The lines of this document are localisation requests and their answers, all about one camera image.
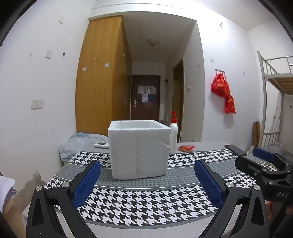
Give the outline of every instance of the ceiling light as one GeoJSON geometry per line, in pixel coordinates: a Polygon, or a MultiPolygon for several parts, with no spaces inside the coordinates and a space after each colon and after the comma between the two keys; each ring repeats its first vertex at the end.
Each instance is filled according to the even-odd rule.
{"type": "Polygon", "coordinates": [[[160,40],[156,38],[150,38],[147,40],[147,43],[150,44],[152,47],[154,47],[154,45],[157,45],[159,42],[160,40]]]}

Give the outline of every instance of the metal screw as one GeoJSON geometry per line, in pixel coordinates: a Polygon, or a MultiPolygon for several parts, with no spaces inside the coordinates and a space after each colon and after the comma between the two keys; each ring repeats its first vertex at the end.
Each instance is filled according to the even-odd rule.
{"type": "Polygon", "coordinates": [[[254,189],[255,189],[255,190],[257,190],[257,191],[259,191],[259,190],[260,190],[260,187],[259,187],[257,184],[256,184],[256,185],[254,185],[253,187],[254,187],[254,189]]]}
{"type": "Polygon", "coordinates": [[[42,189],[41,185],[36,186],[36,191],[40,191],[42,189]]]}
{"type": "Polygon", "coordinates": [[[229,188],[234,187],[234,184],[233,184],[232,182],[227,182],[226,185],[227,185],[227,187],[229,187],[229,188]]]}
{"type": "Polygon", "coordinates": [[[63,184],[62,184],[62,187],[63,188],[67,188],[69,186],[69,182],[64,182],[63,184]]]}

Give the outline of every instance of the wooden wardrobe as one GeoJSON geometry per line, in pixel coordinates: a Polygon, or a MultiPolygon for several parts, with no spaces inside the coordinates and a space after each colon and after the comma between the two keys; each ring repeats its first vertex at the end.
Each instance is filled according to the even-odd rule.
{"type": "Polygon", "coordinates": [[[90,21],[76,78],[77,132],[107,136],[111,121],[129,120],[131,71],[122,16],[90,21]]]}

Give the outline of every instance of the soap bottle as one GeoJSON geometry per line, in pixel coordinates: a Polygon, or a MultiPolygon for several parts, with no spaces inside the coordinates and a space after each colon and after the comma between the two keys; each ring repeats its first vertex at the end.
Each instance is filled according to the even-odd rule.
{"type": "Polygon", "coordinates": [[[177,133],[178,133],[178,126],[177,126],[177,118],[176,118],[176,112],[170,112],[172,114],[171,116],[171,135],[170,135],[170,154],[175,154],[176,148],[177,148],[177,133]]]}

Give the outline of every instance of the human hand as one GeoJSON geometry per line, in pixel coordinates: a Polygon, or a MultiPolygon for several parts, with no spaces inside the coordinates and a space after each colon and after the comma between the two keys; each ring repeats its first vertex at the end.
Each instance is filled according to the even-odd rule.
{"type": "MultiPolygon", "coordinates": [[[[272,201],[265,201],[265,205],[267,207],[269,222],[273,219],[273,202],[272,201]]],[[[286,209],[286,214],[293,216],[293,204],[289,205],[286,209]]]]}

